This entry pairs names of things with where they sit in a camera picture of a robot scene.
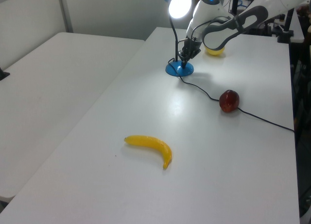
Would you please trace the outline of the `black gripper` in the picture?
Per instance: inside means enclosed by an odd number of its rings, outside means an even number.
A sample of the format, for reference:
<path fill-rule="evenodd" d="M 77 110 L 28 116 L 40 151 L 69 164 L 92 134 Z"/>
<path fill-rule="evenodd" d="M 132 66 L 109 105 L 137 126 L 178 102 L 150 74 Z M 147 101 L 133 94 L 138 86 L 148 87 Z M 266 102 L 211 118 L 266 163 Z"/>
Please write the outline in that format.
<path fill-rule="evenodd" d="M 191 58 L 194 58 L 201 50 L 201 41 L 193 41 L 186 37 L 184 39 L 184 46 L 179 51 L 179 57 L 181 59 L 181 67 L 184 69 Z"/>

